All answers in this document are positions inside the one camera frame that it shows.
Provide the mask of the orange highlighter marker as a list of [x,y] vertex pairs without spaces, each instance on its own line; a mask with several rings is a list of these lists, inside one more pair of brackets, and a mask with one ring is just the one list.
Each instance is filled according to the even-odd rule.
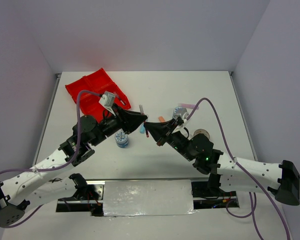
[[162,116],[159,116],[158,119],[160,122],[165,122],[165,119]]

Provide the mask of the blue highlighter marker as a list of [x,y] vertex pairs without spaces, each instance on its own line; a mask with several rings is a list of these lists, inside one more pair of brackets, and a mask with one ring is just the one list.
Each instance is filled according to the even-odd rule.
[[146,133],[146,128],[145,128],[145,126],[144,126],[144,123],[142,123],[142,124],[140,125],[139,132],[140,132],[141,134],[145,134],[145,133]]

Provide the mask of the blue paint jar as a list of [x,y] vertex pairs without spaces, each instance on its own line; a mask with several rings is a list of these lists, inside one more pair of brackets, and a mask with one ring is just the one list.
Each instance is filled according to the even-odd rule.
[[129,137],[123,130],[116,132],[114,139],[117,146],[120,148],[126,148],[129,145]]
[[180,106],[174,108],[172,114],[173,119],[177,119],[177,118],[184,119],[187,118],[187,116],[188,116],[188,111],[186,108]]

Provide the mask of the blue pen refill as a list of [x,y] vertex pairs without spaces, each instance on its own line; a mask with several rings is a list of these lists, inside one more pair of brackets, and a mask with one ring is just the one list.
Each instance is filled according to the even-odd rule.
[[115,92],[114,94],[115,94],[116,98],[121,102],[121,104],[122,104],[123,106],[125,106],[126,103],[121,99],[121,97],[120,97],[116,92]]

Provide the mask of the pink highlighter marker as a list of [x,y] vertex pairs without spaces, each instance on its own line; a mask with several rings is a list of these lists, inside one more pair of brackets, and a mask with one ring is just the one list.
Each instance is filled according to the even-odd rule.
[[188,103],[178,103],[178,106],[180,108],[186,108],[186,109],[198,109],[199,108],[195,104],[188,104]]

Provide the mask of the large clear tape roll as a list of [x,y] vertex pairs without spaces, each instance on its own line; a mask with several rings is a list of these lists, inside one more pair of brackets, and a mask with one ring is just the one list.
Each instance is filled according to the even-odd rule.
[[195,130],[194,133],[193,133],[193,136],[196,136],[196,135],[198,135],[198,134],[203,134],[203,135],[205,135],[208,139],[210,139],[210,134],[209,134],[209,132],[208,132],[207,130],[205,130],[205,129],[199,128],[199,129]]

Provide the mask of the red pen refill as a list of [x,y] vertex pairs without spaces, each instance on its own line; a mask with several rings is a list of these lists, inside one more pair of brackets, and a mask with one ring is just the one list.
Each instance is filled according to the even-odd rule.
[[148,127],[147,127],[147,122],[146,121],[144,122],[143,126],[144,126],[144,129],[145,129],[145,135],[146,135],[147,138],[149,138],[150,135],[149,135],[149,131],[148,131]]

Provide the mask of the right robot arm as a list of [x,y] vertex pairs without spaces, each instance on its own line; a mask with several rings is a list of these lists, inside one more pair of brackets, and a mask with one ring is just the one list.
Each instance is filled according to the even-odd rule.
[[145,129],[158,146],[170,145],[204,175],[208,175],[207,190],[213,196],[229,192],[256,192],[274,196],[282,204],[300,204],[300,173],[294,163],[265,163],[214,149],[214,144],[202,133],[192,138],[179,130],[181,119],[167,122],[147,122]]

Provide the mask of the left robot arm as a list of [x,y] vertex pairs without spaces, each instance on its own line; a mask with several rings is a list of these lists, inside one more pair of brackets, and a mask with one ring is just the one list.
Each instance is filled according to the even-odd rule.
[[91,115],[77,116],[73,134],[50,156],[29,169],[15,169],[17,175],[0,181],[0,228],[14,228],[24,221],[29,210],[37,211],[42,205],[56,199],[75,198],[98,201],[100,193],[89,185],[79,173],[59,179],[90,158],[97,146],[119,130],[125,134],[134,132],[147,116],[125,110],[113,104],[110,116],[101,122]]

